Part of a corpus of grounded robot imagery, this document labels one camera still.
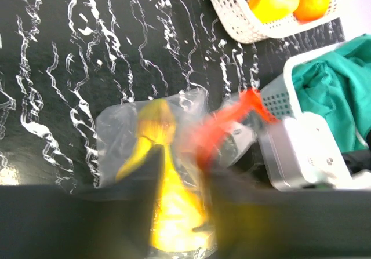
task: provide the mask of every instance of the yellow pepper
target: yellow pepper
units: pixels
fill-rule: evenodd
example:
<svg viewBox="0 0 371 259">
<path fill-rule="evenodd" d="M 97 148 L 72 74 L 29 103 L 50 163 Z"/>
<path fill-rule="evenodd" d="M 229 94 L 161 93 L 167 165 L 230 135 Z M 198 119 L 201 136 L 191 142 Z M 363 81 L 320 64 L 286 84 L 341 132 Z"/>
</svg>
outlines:
<svg viewBox="0 0 371 259">
<path fill-rule="evenodd" d="M 299 0 L 250 0 L 249 6 L 254 15 L 262 22 L 280 20 L 293 13 Z"/>
</svg>

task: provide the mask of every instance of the black marble surface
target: black marble surface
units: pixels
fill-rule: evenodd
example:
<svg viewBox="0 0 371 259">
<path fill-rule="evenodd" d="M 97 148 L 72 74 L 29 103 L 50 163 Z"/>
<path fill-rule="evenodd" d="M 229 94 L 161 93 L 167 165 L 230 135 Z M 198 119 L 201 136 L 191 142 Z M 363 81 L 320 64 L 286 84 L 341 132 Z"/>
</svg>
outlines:
<svg viewBox="0 0 371 259">
<path fill-rule="evenodd" d="M 108 106 L 204 87 L 210 109 L 262 88 L 296 54 L 343 41 L 340 20 L 240 45 L 210 0 L 0 0 L 0 184 L 97 185 Z"/>
</svg>

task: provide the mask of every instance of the white plastic basket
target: white plastic basket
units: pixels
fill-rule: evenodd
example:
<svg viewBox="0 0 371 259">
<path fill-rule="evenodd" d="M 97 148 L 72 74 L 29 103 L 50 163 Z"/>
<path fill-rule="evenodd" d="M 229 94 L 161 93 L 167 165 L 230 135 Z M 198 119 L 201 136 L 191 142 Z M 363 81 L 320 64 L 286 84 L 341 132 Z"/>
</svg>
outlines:
<svg viewBox="0 0 371 259">
<path fill-rule="evenodd" d="M 250 10 L 246 0 L 211 0 L 228 34 L 240 43 L 253 43 L 268 37 L 283 38 L 309 30 L 339 17 L 339 2 L 331 0 L 326 14 L 310 23 L 301 24 L 294 15 L 271 23 L 261 23 Z"/>
<path fill-rule="evenodd" d="M 292 116 L 295 118 L 300 117 L 303 112 L 301 111 L 294 83 L 292 81 L 293 68 L 327 52 L 331 52 L 342 44 L 344 44 L 344 42 L 336 43 L 334 45 L 312 50 L 289 58 L 283 68 L 283 74 L 280 74 L 260 91 L 265 107 L 279 119 L 284 116 Z"/>
</svg>

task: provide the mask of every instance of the green towel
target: green towel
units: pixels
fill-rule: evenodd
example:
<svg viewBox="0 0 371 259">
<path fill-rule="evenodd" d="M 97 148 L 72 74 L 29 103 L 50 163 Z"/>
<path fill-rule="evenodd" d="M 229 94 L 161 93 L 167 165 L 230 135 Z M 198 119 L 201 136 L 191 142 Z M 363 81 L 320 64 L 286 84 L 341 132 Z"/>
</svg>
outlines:
<svg viewBox="0 0 371 259">
<path fill-rule="evenodd" d="M 303 111 L 324 117 L 341 152 L 366 149 L 371 128 L 371 35 L 359 36 L 293 69 Z"/>
</svg>

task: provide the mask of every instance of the clear plastic bag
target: clear plastic bag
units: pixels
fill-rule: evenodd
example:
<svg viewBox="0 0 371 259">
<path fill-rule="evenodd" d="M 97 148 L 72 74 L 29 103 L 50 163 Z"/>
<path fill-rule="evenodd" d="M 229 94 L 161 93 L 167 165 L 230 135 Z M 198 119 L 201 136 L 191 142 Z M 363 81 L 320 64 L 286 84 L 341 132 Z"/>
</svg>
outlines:
<svg viewBox="0 0 371 259">
<path fill-rule="evenodd" d="M 206 117 L 199 126 L 190 128 L 190 140 L 183 136 L 178 142 L 179 153 L 194 158 L 194 164 L 202 171 L 206 171 L 213 162 L 228 167 L 254 142 L 254 130 L 259 129 L 260 124 L 276 121 L 262 104 L 259 91 L 248 89 L 241 92 L 237 100 L 226 102 L 213 115 Z M 233 139 L 232 135 L 236 131 L 240 133 L 242 128 L 247 138 Z"/>
<path fill-rule="evenodd" d="M 140 167 L 153 144 L 164 146 L 165 165 L 150 237 L 151 258 L 205 258 L 215 248 L 199 170 L 181 161 L 174 148 L 180 131 L 198 123 L 207 111 L 207 92 L 197 89 L 165 99 L 108 107 L 96 119 L 100 186 Z"/>
</svg>

